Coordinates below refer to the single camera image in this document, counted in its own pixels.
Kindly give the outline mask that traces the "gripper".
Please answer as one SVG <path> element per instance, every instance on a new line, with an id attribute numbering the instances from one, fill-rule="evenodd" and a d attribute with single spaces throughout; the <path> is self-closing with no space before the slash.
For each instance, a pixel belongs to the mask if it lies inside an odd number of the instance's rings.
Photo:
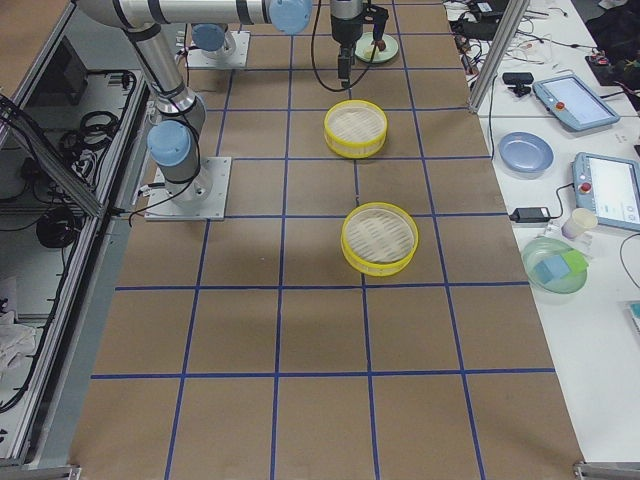
<path id="1" fill-rule="evenodd" d="M 337 57 L 337 74 L 339 80 L 349 80 L 353 65 L 353 45 L 341 44 Z"/>

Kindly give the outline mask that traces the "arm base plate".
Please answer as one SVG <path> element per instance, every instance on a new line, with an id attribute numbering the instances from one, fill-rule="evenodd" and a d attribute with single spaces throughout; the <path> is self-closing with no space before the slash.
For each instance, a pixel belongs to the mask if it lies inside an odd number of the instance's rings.
<path id="1" fill-rule="evenodd" d="M 196 70 L 244 69 L 247 65 L 250 43 L 249 32 L 213 30 L 205 25 L 205 30 L 194 30 L 187 61 Z"/>
<path id="2" fill-rule="evenodd" d="M 170 199 L 181 188 L 169 183 L 152 189 L 151 207 L 144 211 L 148 221 L 223 221 L 231 177 L 231 157 L 205 157 L 201 170 L 185 192 Z"/>

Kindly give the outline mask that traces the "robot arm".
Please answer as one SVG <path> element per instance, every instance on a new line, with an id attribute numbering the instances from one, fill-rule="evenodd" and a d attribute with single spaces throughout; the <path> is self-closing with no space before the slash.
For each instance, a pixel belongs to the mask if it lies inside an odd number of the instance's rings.
<path id="1" fill-rule="evenodd" d="M 201 201 L 211 189 L 199 149 L 204 104 L 186 86 L 158 24 L 128 31 L 126 36 L 155 94 L 158 119 L 148 133 L 147 148 L 164 177 L 166 191 L 179 203 Z"/>
<path id="2" fill-rule="evenodd" d="M 311 15 L 310 1 L 78 1 L 83 13 L 105 26 L 138 35 L 176 23 L 271 24 L 287 35 L 303 31 Z M 356 42 L 363 33 L 365 4 L 332 1 L 331 33 L 340 45 L 339 79 L 348 79 Z"/>

